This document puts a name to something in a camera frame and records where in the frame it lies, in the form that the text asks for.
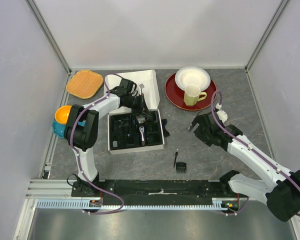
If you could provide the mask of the silver black hair clipper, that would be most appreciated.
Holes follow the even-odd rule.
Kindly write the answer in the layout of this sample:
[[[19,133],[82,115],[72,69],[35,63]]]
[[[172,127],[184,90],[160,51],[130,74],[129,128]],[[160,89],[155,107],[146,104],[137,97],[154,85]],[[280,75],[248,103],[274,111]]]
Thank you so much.
[[[139,129],[140,136],[141,136],[142,146],[144,146],[146,144],[146,135],[145,135],[146,118],[144,116],[137,116],[136,120],[138,123],[138,129]]]

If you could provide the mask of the black cleaning brush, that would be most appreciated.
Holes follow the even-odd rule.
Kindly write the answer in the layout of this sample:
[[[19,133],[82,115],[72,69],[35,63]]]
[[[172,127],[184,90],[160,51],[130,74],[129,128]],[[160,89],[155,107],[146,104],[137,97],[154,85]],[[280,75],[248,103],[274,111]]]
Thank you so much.
[[[177,157],[178,157],[179,153],[176,151],[174,154],[174,162],[173,162],[173,168],[176,168],[176,164],[177,164]]]

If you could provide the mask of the white cardboard box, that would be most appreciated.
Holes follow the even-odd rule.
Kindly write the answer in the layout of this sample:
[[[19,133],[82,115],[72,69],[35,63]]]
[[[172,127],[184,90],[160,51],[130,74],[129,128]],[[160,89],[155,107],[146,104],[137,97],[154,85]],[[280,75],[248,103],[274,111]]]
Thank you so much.
[[[117,75],[107,75],[105,77],[105,83],[110,89],[118,86],[120,84],[121,78],[131,80],[137,84],[137,91],[139,94],[144,95],[144,99],[149,111],[158,110],[160,103],[160,95],[157,84],[156,72],[154,70],[142,70],[134,72],[122,72]],[[145,88],[140,89],[139,85],[144,84]],[[132,113],[131,108],[120,107],[118,109],[112,110],[108,115],[119,115],[125,113]]]

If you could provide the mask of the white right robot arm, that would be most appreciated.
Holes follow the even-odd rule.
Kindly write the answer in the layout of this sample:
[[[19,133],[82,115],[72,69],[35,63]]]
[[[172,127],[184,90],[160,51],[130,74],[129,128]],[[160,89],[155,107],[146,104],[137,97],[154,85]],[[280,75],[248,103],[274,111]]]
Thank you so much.
[[[258,149],[236,126],[224,125],[218,111],[198,114],[188,131],[207,146],[218,146],[253,170],[255,180],[231,170],[220,178],[219,191],[225,197],[234,193],[251,197],[267,206],[279,220],[300,217],[300,170],[293,172]]]

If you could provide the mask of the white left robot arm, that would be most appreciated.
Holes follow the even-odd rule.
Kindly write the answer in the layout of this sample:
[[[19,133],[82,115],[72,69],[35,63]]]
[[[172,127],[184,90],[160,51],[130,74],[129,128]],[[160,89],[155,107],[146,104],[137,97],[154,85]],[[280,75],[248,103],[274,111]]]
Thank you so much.
[[[124,77],[113,89],[106,86],[106,94],[86,105],[71,106],[65,125],[63,137],[72,148],[77,165],[78,177],[84,181],[82,191],[89,197],[96,196],[100,185],[96,182],[99,173],[95,165],[93,147],[98,138],[99,120],[111,111],[126,107],[131,109],[138,124],[144,128],[146,118],[151,118],[143,89],[145,86],[136,84]]]

